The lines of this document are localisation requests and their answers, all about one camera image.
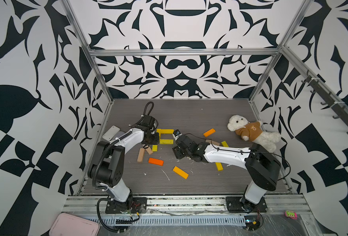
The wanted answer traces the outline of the amber orange block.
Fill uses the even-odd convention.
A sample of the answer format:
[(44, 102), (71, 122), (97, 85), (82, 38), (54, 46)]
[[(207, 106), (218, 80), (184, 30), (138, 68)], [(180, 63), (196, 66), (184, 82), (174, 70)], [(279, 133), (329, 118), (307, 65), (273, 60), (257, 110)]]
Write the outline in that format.
[(188, 177), (189, 177), (189, 174), (188, 174), (188, 173), (186, 173), (184, 170), (182, 170), (181, 168), (179, 168), (179, 167), (177, 167), (177, 166), (175, 166), (175, 167), (173, 168), (173, 171), (174, 171), (176, 174), (178, 174), (179, 176), (181, 176), (182, 178), (184, 178), (185, 180), (188, 179)]

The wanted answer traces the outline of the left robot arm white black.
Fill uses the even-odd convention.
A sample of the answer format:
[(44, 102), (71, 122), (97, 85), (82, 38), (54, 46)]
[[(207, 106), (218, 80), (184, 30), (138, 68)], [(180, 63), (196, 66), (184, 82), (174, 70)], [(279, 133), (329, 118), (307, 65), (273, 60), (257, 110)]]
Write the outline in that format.
[(96, 145), (87, 175), (96, 190), (107, 192), (120, 204), (132, 201), (132, 191), (122, 179), (125, 154), (136, 145), (143, 149), (159, 143), (158, 121), (150, 115), (154, 103), (148, 102), (140, 119), (124, 133), (112, 126)]

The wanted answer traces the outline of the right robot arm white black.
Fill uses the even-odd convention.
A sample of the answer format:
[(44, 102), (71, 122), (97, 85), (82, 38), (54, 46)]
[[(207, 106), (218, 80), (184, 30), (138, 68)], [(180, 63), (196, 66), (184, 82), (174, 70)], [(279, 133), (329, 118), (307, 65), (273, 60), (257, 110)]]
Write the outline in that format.
[(247, 170), (252, 181), (242, 197), (244, 205), (258, 205), (266, 192), (276, 190), (281, 164), (261, 145), (236, 148), (197, 143), (179, 130), (174, 131), (173, 137), (176, 143), (173, 152), (177, 159), (188, 157), (195, 162), (223, 163)]

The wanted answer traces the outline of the natural wood block left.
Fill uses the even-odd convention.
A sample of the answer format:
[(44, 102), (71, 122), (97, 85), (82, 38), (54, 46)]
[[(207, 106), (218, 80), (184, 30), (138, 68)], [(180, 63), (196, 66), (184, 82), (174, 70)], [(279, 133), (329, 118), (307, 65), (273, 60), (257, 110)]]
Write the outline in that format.
[(140, 148), (139, 149), (139, 153), (138, 153), (138, 157), (137, 157), (137, 162), (138, 163), (142, 163), (143, 162), (144, 153), (145, 153), (145, 149), (144, 148)]

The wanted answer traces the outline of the natural wood block right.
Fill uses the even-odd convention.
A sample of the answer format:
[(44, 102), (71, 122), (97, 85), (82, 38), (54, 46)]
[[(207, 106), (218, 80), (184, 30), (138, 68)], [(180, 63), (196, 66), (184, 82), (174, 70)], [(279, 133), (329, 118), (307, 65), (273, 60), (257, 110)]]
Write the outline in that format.
[(216, 141), (213, 141), (213, 140), (210, 140), (210, 139), (207, 139), (206, 142), (207, 142), (207, 143), (210, 143), (210, 144), (212, 144), (212, 145), (214, 145), (214, 146), (220, 146), (220, 143), (218, 143), (218, 142), (216, 142)]

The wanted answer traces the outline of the red orange block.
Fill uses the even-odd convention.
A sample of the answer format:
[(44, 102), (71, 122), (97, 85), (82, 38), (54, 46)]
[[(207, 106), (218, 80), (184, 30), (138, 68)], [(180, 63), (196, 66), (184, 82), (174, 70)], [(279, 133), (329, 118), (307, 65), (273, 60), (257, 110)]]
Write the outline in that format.
[(156, 158), (149, 158), (148, 162), (149, 162), (149, 164), (158, 165), (158, 166), (163, 166), (164, 165), (164, 161), (163, 160), (156, 159)]

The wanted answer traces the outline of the yellow block right long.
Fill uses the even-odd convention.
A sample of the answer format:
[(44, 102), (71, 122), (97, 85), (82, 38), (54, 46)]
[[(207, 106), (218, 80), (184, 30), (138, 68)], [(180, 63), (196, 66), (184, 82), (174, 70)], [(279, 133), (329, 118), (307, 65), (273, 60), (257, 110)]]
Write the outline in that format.
[(215, 164), (218, 171), (223, 171), (223, 166), (221, 163), (216, 162)]

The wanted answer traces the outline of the white small device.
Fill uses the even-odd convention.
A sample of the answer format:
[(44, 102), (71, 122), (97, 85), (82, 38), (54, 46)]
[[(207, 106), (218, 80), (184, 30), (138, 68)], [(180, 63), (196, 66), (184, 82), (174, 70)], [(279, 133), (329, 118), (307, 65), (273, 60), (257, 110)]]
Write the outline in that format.
[(109, 128), (102, 136), (102, 138), (106, 141), (111, 141), (113, 137), (120, 131), (120, 128), (117, 126), (112, 126)]

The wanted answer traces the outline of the white teddy bear brown shirt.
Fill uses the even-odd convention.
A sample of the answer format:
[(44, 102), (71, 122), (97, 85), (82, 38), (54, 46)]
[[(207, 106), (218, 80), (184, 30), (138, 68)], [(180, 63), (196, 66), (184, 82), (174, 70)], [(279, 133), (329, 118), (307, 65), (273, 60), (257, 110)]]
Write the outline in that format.
[(281, 140), (278, 132), (266, 132), (261, 129), (262, 122), (249, 122), (245, 117), (234, 115), (229, 119), (227, 128), (240, 136), (244, 141), (250, 141), (262, 146), (269, 152), (276, 150), (276, 144)]

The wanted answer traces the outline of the green circuit board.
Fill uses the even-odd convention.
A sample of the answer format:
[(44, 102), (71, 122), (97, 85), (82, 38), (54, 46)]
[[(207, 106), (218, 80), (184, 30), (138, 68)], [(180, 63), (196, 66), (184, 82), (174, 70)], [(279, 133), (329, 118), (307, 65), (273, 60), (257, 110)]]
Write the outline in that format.
[(256, 216), (252, 216), (252, 215), (245, 215), (244, 222), (245, 222), (245, 226), (243, 226), (243, 229), (250, 232), (254, 232), (262, 226), (261, 220), (257, 219)]

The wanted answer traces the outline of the pink green small gadget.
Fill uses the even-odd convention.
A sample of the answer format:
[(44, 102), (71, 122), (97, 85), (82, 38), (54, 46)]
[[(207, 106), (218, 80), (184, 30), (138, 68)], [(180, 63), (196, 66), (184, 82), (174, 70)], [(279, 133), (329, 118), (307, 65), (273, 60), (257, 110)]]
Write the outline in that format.
[(289, 210), (285, 211), (285, 216), (291, 219), (298, 219), (298, 215), (295, 212)]

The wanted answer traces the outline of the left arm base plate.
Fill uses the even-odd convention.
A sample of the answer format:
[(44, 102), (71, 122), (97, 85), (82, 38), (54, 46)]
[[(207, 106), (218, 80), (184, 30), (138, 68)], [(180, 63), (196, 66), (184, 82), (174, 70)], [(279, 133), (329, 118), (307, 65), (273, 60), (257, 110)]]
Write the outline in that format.
[(128, 198), (126, 202), (119, 202), (116, 200), (107, 203), (105, 213), (106, 214), (119, 214), (119, 213), (143, 213), (146, 210), (147, 198), (145, 197), (132, 197)]

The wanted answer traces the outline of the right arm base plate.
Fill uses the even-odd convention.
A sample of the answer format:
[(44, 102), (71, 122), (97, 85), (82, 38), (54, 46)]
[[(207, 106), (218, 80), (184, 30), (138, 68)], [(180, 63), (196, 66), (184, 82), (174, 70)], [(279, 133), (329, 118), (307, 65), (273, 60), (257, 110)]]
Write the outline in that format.
[(227, 211), (230, 213), (267, 212), (267, 204), (264, 198), (258, 204), (251, 203), (242, 197), (226, 197)]

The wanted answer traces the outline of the aluminium front rail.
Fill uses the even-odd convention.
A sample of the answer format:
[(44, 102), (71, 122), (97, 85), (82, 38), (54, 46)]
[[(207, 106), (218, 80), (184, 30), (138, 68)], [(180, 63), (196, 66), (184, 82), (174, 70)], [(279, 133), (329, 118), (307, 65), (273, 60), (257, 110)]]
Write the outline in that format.
[[(141, 207), (148, 213), (225, 213), (227, 198), (237, 201), (241, 195), (148, 195), (146, 202), (135, 203), (133, 208)], [(67, 198), (63, 212), (70, 214), (91, 215), (96, 213), (96, 204), (101, 196), (70, 196)], [(268, 213), (279, 214), (286, 210), (299, 214), (310, 214), (311, 209), (303, 195), (268, 194), (265, 196), (263, 209)]]

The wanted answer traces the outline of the grey hook rail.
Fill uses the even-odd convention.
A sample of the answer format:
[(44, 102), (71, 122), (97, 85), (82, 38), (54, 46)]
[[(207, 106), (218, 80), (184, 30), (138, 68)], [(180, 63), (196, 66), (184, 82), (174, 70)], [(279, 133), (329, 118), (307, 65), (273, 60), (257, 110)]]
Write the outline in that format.
[(306, 78), (302, 81), (303, 84), (308, 84), (312, 90), (311, 94), (317, 94), (321, 99), (321, 105), (333, 110), (335, 120), (342, 120), (348, 127), (348, 105), (342, 101), (323, 81), (308, 69)]

